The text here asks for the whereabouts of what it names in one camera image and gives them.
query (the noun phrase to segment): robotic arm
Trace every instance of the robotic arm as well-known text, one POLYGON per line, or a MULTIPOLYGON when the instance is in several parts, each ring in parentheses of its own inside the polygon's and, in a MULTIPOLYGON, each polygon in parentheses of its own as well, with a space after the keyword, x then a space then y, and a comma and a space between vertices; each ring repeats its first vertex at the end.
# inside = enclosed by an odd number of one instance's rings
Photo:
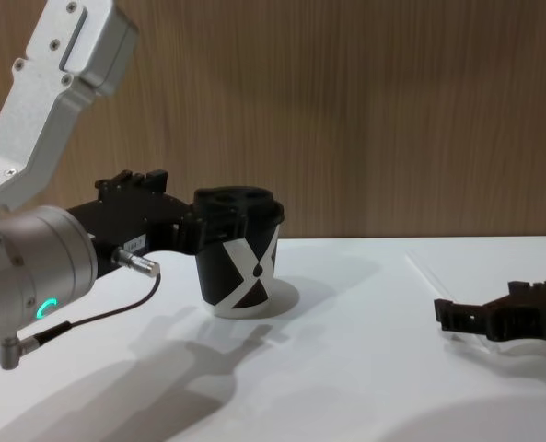
MULTIPOLYGON (((0 112, 0 211, 19 208, 46 187, 80 111, 115 91, 136 39, 135 25, 113 0, 48 0, 27 58, 13 63, 14 83, 0 112)), ((18 339, 17 331, 79 299, 98 277, 128 267, 159 284, 159 265, 142 255, 196 255, 245 238, 250 214, 277 225, 283 220, 283 207, 262 189, 202 190, 185 204, 165 194, 166 184, 164 171, 126 170, 97 182, 96 201, 69 211, 40 207, 0 221, 2 368, 17 367, 21 356, 73 326, 133 307, 18 339)))
MULTIPOLYGON (((0 112, 0 211, 19 208, 50 181, 81 110, 114 92, 132 57, 135 25, 112 0, 49 0, 13 63, 0 112)), ((0 222, 1 365, 27 349, 17 330, 47 303, 64 306, 94 284, 89 234, 67 212, 41 207, 0 222)))

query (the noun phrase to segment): cup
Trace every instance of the cup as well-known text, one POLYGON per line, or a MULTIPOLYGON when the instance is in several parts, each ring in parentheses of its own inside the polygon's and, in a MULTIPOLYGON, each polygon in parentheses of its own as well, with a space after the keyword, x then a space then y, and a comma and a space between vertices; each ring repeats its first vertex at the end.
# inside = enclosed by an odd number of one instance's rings
POLYGON ((206 246, 195 259, 205 305, 215 316, 250 318, 269 306, 284 208, 256 187, 202 189, 193 205, 202 210, 234 207, 246 216, 246 236, 206 246))

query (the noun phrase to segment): black lid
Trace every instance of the black lid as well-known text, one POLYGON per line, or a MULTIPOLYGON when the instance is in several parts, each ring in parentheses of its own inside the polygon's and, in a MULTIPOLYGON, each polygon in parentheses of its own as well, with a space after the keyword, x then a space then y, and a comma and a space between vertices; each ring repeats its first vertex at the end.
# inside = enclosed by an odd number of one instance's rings
POLYGON ((285 220, 283 206, 273 193, 258 187, 218 187, 195 192, 193 205, 201 212, 236 208, 245 213, 249 225, 271 227, 285 220))

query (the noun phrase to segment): table surface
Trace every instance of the table surface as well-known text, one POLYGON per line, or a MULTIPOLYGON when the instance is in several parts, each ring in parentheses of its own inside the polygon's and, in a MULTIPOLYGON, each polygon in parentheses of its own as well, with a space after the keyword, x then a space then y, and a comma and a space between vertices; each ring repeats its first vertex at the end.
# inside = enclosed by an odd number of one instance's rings
MULTIPOLYGON (((152 255, 139 309, 0 369, 0 442, 546 441, 546 343, 445 335, 433 299, 546 279, 546 238, 282 240, 271 311, 203 309, 194 259, 152 255)), ((23 336, 141 297, 120 270, 23 336)))

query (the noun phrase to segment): wood panel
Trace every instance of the wood panel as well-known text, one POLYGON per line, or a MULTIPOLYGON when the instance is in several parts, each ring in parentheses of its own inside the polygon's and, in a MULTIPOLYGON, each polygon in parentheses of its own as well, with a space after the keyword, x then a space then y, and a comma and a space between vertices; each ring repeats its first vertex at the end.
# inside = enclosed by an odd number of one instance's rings
MULTIPOLYGON (((546 0, 122 0, 141 30, 50 188, 273 190, 290 237, 546 234, 546 0)), ((41 0, 0 0, 0 106, 41 0)))

